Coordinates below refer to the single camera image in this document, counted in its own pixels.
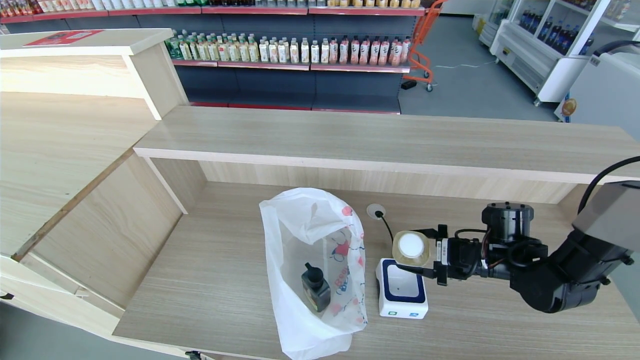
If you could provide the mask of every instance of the red sign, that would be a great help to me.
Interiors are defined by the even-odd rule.
[[[78,40],[90,37],[91,35],[100,33],[104,30],[78,30],[78,31],[60,31],[48,37],[41,38],[34,42],[30,42],[25,46],[36,45],[69,45]]]

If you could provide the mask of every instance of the bottle cap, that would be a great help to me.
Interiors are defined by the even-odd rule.
[[[311,266],[309,263],[306,263],[305,267],[307,268],[307,279],[309,279],[311,287],[315,289],[322,286],[324,282],[324,273],[322,273],[322,270]]]

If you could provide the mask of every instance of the white plastic bag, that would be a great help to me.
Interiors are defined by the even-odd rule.
[[[267,274],[282,352],[317,359],[351,346],[364,329],[364,232],[356,213],[332,194],[297,188],[260,203]],[[331,302],[312,310],[302,286],[305,263],[322,269]]]

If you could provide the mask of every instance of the floor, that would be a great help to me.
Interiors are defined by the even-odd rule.
[[[439,17],[419,51],[431,58],[434,88],[400,90],[403,114],[556,121],[556,103],[535,95],[478,40],[469,17]]]
[[[434,90],[400,90],[402,112],[555,121],[556,104],[533,106],[533,93],[481,46],[469,17],[440,17],[422,52],[431,57]],[[0,303],[0,360],[170,360]]]

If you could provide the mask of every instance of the black bottle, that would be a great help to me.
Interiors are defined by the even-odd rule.
[[[331,302],[331,289],[320,268],[306,263],[307,271],[302,274],[302,286],[313,308],[320,313]]]

